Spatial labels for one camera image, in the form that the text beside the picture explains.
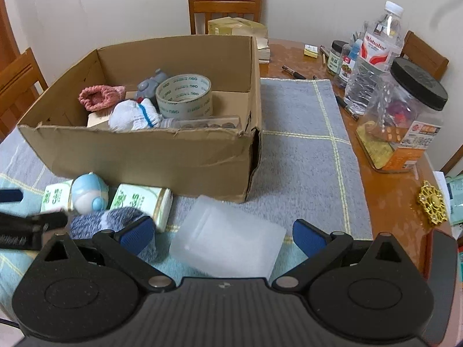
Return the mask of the large black-lidded plastic jar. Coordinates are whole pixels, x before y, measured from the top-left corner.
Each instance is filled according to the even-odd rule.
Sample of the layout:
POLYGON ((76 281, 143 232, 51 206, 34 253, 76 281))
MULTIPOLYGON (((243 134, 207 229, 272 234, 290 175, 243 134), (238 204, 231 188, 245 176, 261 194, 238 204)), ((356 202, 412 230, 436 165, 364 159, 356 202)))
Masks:
POLYGON ((415 166, 442 128, 447 100, 447 91, 429 72, 408 59, 395 58, 358 123, 373 121, 370 133, 393 149, 382 169, 376 169, 366 154, 370 165, 383 173, 405 172, 415 166))

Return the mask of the pink knitted sock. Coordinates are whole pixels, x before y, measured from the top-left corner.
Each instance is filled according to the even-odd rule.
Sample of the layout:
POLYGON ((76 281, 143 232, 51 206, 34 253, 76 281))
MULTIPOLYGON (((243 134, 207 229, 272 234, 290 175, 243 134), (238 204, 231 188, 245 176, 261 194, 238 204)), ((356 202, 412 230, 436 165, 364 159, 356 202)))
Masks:
POLYGON ((79 96, 78 101, 89 112, 97 112, 109 107, 126 98, 125 86, 94 85, 84 88, 79 96))

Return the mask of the white sock blue stripe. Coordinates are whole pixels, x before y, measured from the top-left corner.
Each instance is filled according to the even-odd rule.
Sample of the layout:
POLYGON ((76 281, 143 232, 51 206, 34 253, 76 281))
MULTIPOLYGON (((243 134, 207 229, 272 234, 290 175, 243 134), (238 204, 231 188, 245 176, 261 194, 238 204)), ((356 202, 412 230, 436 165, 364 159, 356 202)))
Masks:
POLYGON ((158 128, 163 120, 149 99, 140 103, 127 99, 117 104, 108 119, 110 130, 130 132, 146 128, 158 128))

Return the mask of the wooden chair far right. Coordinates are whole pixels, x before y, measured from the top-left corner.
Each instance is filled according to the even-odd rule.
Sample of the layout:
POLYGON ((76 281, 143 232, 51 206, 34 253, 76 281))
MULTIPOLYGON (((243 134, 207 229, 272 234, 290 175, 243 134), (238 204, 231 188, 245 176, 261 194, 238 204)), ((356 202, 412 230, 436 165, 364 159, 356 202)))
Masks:
POLYGON ((458 164, 463 158, 463 145, 452 155, 452 157, 445 163, 445 165, 440 169, 444 175, 447 175, 454 166, 458 164))

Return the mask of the light blue round toy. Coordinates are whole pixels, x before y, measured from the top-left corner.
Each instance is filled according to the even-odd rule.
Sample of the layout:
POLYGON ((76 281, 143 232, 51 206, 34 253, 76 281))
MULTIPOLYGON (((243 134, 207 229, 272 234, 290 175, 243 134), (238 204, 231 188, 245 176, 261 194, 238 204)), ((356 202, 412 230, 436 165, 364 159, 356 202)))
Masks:
POLYGON ((95 173, 77 177, 71 185, 71 200, 78 214, 87 215, 108 207, 109 187, 95 173))

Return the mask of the clear water bottle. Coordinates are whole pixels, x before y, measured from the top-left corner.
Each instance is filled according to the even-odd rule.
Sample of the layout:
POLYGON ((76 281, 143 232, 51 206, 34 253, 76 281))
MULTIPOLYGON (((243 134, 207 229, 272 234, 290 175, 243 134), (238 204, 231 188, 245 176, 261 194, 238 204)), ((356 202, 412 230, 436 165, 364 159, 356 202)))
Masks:
POLYGON ((402 16, 403 8, 388 1, 377 20, 364 24, 359 55, 345 88, 345 101, 356 115, 364 115, 381 76, 402 52, 402 16))

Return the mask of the wooden chair at back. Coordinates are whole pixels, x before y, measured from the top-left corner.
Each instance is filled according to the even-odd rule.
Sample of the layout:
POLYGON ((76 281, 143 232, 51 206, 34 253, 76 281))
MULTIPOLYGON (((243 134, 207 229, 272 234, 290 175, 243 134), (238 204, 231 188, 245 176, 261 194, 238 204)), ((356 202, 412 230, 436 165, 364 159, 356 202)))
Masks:
POLYGON ((244 18, 252 16, 260 22, 263 0, 188 0, 188 12, 191 34, 196 34, 195 16, 202 14, 205 18, 205 33, 208 33, 208 23, 214 15, 222 17, 236 15, 244 18))

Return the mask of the grey toy figure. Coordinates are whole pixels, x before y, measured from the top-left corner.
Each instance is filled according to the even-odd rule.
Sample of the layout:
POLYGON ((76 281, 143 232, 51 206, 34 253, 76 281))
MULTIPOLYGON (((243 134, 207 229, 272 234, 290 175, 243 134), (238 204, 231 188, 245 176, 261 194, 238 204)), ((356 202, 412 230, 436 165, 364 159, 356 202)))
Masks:
POLYGON ((153 105, 156 105, 156 89, 169 77, 170 76, 161 69, 157 69, 153 76, 143 80, 137 85, 136 99, 149 99, 153 105))

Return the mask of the black pen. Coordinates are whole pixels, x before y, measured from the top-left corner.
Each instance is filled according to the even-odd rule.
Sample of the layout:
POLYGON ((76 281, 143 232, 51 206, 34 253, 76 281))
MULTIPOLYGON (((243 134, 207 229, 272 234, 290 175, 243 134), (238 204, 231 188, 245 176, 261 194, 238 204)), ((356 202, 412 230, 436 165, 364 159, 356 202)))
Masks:
POLYGON ((290 68, 290 67, 288 67, 288 66, 286 66, 286 65, 282 65, 282 70, 283 70, 285 73, 289 74, 289 75, 290 75, 291 77, 293 77, 294 79, 301 79, 301 80, 305 80, 305 79, 306 79, 306 77, 305 77, 303 74, 301 74, 301 73, 295 71, 294 69, 292 69, 292 68, 290 68))

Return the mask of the small yellow box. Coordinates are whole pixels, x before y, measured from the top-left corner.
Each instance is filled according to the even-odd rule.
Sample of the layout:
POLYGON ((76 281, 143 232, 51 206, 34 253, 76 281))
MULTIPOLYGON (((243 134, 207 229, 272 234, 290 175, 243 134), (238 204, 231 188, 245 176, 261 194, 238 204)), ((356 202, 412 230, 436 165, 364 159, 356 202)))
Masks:
POLYGON ((304 55, 316 59, 319 55, 319 48, 316 45, 304 45, 304 55))

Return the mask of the green white tissue pack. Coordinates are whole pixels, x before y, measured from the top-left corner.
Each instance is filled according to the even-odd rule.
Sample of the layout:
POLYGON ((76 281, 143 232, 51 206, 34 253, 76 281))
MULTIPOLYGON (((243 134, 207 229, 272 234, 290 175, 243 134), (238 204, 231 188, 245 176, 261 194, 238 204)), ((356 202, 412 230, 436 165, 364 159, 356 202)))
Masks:
POLYGON ((72 180, 50 184, 45 187, 40 212, 72 211, 72 180))

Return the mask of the blue knitted sock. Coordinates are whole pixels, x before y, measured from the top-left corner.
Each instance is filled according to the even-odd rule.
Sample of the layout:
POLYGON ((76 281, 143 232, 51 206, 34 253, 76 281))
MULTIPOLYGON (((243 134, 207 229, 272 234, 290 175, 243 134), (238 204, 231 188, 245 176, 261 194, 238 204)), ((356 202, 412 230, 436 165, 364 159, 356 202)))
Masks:
POLYGON ((75 216, 69 227, 72 239, 90 239, 102 230, 113 230, 118 243, 145 262, 157 256, 153 219, 136 208, 124 207, 75 216))

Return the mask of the small blue-capped bottle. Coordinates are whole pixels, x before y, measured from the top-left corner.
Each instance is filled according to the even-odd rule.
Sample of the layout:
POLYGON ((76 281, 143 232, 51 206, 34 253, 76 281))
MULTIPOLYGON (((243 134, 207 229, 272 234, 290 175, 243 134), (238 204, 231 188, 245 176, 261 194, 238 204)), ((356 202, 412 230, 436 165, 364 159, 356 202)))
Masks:
POLYGON ((347 43, 343 45, 341 51, 341 64, 339 65, 339 71, 337 72, 337 84, 339 87, 346 87, 353 72, 355 61, 359 55, 362 44, 363 40, 359 38, 352 44, 347 43))

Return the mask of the red-edged smartphone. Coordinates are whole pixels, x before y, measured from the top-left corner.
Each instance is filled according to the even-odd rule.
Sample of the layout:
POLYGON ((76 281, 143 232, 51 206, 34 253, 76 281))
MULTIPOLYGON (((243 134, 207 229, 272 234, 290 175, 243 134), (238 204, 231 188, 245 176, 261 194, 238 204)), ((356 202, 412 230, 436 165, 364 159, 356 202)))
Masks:
POLYGON ((425 278, 434 297, 432 316, 423 338, 438 346, 447 332, 458 268, 458 246, 452 236, 432 230, 426 237, 425 278))

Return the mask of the brown cardboard box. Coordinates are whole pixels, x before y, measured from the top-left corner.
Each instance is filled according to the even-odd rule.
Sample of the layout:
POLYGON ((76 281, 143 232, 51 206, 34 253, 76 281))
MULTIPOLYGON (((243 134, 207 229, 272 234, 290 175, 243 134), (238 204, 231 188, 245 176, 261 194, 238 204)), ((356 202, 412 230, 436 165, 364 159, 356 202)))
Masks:
POLYGON ((261 126, 255 40, 195 34, 95 49, 45 90, 18 129, 57 176, 94 172, 111 185, 167 187, 185 197, 241 203, 259 165, 261 126), (214 114, 238 116, 240 128, 111 132, 87 127, 87 111, 78 101, 84 88, 123 85, 132 91, 157 69, 208 77, 214 114))

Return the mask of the gold ornament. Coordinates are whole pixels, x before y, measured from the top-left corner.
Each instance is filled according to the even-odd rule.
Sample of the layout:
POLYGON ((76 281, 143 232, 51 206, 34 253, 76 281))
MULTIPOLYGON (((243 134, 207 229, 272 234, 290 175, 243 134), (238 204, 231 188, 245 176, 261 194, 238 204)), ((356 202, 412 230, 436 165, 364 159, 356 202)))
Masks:
POLYGON ((420 188, 418 203, 432 226, 439 226, 449 221, 443 194, 427 180, 420 188))

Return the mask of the wooden chair at right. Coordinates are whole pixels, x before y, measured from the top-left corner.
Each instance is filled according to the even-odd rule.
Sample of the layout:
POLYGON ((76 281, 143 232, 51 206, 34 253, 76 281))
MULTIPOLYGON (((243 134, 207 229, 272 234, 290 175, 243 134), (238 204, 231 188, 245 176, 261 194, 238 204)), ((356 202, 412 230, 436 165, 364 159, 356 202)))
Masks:
POLYGON ((400 56, 429 72, 437 81, 442 79, 449 64, 448 58, 442 56, 412 31, 408 31, 405 36, 400 56))

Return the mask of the translucent white plastic box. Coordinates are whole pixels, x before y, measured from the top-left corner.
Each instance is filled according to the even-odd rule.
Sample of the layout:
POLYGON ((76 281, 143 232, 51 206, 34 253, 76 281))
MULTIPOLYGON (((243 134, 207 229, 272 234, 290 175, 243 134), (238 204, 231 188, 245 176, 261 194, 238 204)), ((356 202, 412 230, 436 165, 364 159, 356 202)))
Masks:
POLYGON ((286 229, 206 196, 197 198, 170 255, 214 277, 271 276, 286 229))

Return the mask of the wooden chair at left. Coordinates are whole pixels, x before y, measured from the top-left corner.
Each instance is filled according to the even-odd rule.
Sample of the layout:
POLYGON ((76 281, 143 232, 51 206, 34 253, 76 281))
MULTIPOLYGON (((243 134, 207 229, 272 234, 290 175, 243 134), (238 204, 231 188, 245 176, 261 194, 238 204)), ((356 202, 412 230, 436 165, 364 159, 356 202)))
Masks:
POLYGON ((31 48, 1 72, 1 140, 4 140, 48 85, 31 48))

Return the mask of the gold tissue box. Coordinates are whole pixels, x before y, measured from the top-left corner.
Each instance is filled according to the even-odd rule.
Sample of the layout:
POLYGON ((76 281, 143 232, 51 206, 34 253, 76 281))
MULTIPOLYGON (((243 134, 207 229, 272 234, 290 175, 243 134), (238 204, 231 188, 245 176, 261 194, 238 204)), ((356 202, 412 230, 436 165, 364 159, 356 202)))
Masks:
POLYGON ((254 36, 255 38, 268 38, 268 28, 255 21, 241 17, 221 17, 208 21, 208 34, 211 35, 238 35, 254 36))

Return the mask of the clear tape roll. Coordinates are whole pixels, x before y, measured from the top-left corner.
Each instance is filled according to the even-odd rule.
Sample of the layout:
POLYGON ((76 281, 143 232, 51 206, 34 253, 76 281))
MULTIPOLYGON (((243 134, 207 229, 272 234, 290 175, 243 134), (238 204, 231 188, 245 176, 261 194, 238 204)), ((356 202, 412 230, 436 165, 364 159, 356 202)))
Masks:
POLYGON ((155 91, 160 114, 167 118, 192 119, 213 114, 211 81, 200 74, 178 74, 155 91))

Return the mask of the gold blister pack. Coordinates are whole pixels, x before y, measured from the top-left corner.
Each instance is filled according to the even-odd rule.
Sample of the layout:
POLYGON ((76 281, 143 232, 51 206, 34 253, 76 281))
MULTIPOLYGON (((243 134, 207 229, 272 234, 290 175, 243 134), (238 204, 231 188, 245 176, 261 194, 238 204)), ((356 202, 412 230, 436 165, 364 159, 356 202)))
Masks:
POLYGON ((393 149, 387 141, 378 139, 370 133, 374 126, 373 121, 367 121, 357 127, 356 134, 373 166, 382 169, 392 157, 393 149))

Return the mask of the wooden chair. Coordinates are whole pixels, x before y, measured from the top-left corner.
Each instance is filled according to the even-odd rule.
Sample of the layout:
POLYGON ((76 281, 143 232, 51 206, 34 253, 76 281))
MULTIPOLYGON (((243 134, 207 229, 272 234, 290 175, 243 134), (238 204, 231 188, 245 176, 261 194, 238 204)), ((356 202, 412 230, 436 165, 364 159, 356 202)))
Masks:
POLYGON ((208 23, 214 15, 222 17, 236 15, 244 18, 252 16, 260 22, 263 0, 188 0, 188 12, 191 34, 196 34, 195 16, 202 14, 205 18, 205 33, 208 33, 208 23))
POLYGON ((31 48, 1 72, 1 140, 4 140, 48 85, 31 48))
POLYGON ((463 158, 463 145, 452 155, 452 157, 445 163, 445 165, 440 169, 444 175, 447 175, 454 166, 458 164, 463 158))
POLYGON ((442 56, 412 31, 408 31, 405 36, 400 56, 429 72, 437 81, 442 79, 449 64, 448 58, 442 56))

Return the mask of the white pink KASI box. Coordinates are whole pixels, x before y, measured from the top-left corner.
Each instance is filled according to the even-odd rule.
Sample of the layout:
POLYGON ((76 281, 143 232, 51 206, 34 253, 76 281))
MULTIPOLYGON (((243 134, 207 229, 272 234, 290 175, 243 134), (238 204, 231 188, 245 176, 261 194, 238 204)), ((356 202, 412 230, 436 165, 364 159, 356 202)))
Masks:
POLYGON ((89 114, 88 116, 87 127, 108 130, 110 116, 111 116, 110 112, 108 113, 107 112, 105 113, 93 112, 89 114))

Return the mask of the small dark-lidded glass jar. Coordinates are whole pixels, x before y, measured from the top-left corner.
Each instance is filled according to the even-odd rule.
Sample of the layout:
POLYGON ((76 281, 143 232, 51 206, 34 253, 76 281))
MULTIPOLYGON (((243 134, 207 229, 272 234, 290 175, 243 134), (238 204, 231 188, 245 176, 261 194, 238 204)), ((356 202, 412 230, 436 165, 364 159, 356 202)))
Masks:
POLYGON ((342 49, 344 45, 347 45, 347 42, 342 40, 334 40, 331 44, 330 53, 328 56, 328 61, 326 64, 327 71, 329 74, 335 76, 339 72, 339 67, 342 63, 342 49))

